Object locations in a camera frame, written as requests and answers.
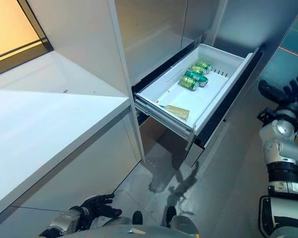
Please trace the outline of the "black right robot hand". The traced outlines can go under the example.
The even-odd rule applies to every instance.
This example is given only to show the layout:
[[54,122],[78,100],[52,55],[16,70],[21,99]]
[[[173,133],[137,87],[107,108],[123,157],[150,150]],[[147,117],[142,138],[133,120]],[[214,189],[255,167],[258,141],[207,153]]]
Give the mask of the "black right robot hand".
[[289,84],[290,86],[284,86],[282,91],[261,79],[258,90],[265,98],[281,107],[290,108],[298,116],[298,76],[296,80],[292,79]]

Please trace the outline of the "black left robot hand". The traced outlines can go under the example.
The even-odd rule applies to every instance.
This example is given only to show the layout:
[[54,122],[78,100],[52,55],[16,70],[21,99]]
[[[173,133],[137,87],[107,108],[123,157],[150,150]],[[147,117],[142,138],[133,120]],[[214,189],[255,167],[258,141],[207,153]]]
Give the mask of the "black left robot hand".
[[118,218],[122,214],[121,209],[111,206],[115,194],[97,195],[85,200],[81,207],[87,210],[87,215],[91,218],[106,217]]

